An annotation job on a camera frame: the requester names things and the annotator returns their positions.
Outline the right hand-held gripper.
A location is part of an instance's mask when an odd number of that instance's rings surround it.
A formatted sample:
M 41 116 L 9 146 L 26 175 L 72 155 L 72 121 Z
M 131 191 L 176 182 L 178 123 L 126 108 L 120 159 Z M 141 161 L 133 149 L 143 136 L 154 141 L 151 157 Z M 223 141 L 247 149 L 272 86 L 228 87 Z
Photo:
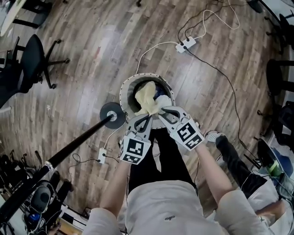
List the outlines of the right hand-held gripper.
M 169 130 L 170 137 L 180 145 L 192 151 L 204 141 L 198 125 L 182 107 L 166 106 L 161 110 L 164 113 L 158 115 L 160 121 Z

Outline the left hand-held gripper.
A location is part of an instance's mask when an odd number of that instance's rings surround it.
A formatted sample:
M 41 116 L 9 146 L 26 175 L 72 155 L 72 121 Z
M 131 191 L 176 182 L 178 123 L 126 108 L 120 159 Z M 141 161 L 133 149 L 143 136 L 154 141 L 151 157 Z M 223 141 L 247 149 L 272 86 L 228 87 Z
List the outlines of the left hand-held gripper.
M 127 135 L 124 135 L 120 144 L 120 160 L 130 164 L 138 165 L 146 156 L 151 142 L 149 138 L 152 128 L 153 117 L 148 114 L 141 114 L 132 118 L 126 128 Z M 144 123 L 137 132 L 137 126 Z

